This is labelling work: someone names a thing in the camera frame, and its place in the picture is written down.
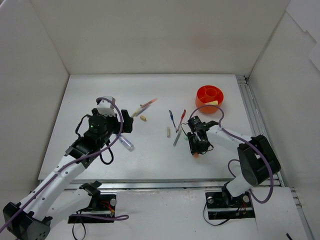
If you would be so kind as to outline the grey green pen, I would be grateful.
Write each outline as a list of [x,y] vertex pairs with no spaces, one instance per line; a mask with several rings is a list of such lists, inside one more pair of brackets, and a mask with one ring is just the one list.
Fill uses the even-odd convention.
[[177,145],[180,136],[181,136],[181,131],[179,131],[179,132],[177,133],[177,135],[176,135],[176,137],[175,137],[175,139],[174,139],[174,142],[173,142],[173,147],[175,147],[175,146]]

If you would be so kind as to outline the red gel pen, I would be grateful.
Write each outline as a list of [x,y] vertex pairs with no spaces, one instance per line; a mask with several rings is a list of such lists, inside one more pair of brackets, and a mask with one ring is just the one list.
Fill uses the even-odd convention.
[[186,115],[186,112],[187,112],[186,109],[184,109],[183,112],[182,112],[182,115],[181,115],[181,117],[180,117],[180,121],[179,121],[178,127],[177,127],[177,129],[176,129],[176,133],[178,133],[178,132],[180,131],[180,128],[181,128],[181,126],[182,126],[182,123],[183,123],[184,117],[185,117],[185,115]]

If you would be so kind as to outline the yellow highlighter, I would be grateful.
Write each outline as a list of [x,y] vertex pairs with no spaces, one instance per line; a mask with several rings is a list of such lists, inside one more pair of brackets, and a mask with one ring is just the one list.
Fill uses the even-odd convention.
[[219,102],[217,100],[211,101],[211,102],[207,102],[205,103],[206,105],[213,105],[213,106],[217,106],[219,104]]

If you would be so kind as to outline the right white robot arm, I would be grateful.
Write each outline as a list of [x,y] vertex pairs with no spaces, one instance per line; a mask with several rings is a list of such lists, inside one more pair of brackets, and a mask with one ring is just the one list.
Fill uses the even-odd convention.
[[267,179],[270,179],[270,188],[266,198],[260,200],[255,195],[252,198],[260,204],[270,200],[274,191],[273,175],[281,170],[281,165],[264,135],[240,135],[223,128],[221,122],[202,122],[198,116],[190,117],[187,125],[190,128],[187,137],[192,155],[204,155],[214,144],[237,151],[241,174],[222,187],[221,200],[225,205],[233,206],[245,192],[251,192],[252,188]]

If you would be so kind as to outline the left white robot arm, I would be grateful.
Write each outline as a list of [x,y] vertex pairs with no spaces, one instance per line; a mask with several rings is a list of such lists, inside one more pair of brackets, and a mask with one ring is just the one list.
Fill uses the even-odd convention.
[[66,150],[55,169],[28,196],[3,208],[4,225],[18,240],[44,240],[58,223],[83,209],[94,210],[100,204],[101,183],[84,183],[68,197],[65,188],[90,164],[108,150],[122,133],[131,133],[133,118],[127,110],[112,113],[94,108],[88,116],[88,130]]

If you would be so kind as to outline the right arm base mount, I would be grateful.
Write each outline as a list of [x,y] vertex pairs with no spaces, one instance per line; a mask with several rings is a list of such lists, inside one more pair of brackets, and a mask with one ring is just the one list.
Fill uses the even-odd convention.
[[254,219],[256,217],[248,191],[227,203],[222,192],[205,193],[204,213],[209,220]]

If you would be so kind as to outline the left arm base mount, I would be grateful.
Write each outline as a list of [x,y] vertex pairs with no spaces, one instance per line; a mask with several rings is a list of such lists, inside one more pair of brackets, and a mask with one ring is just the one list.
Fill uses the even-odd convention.
[[[90,215],[102,218],[114,218],[117,204],[117,195],[114,193],[102,193],[94,206],[77,211],[76,214]],[[70,216],[68,224],[106,224],[113,223],[114,220],[97,219],[88,216]]]

